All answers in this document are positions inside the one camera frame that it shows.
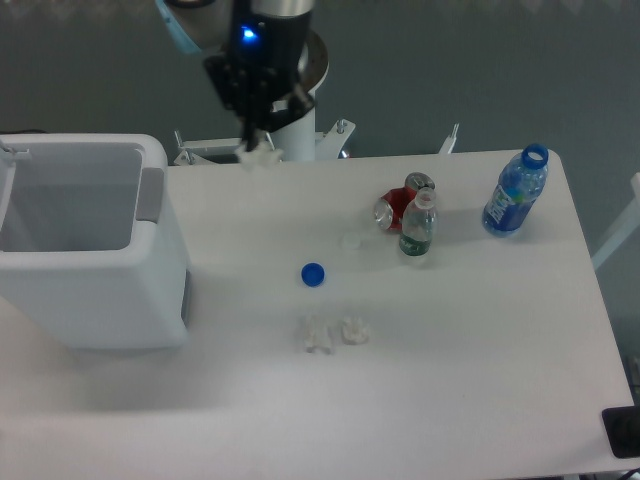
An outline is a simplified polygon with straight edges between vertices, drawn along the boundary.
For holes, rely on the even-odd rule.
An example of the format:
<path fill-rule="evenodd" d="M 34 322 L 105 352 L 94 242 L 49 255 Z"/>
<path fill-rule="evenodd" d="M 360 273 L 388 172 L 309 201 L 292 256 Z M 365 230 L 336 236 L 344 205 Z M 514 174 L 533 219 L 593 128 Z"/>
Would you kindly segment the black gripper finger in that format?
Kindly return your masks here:
<path fill-rule="evenodd" d="M 248 94 L 243 104 L 242 141 L 246 150 L 254 150 L 257 145 L 256 126 L 253 119 L 253 96 Z"/>
<path fill-rule="evenodd" d="M 269 119 L 270 103 L 263 98 L 256 97 L 253 106 L 253 141 L 259 143 L 265 130 L 264 125 Z"/>

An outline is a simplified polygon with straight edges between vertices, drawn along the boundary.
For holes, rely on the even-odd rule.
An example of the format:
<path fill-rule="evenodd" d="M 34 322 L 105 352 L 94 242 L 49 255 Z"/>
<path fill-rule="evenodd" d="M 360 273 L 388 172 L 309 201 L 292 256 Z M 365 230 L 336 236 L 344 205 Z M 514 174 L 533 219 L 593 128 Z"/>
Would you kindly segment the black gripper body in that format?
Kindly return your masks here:
<path fill-rule="evenodd" d="M 243 126 L 248 94 L 270 103 L 264 131 L 274 132 L 315 106 L 298 68 L 310 29 L 313 1 L 235 1 L 226 49 L 204 67 L 224 108 Z"/>

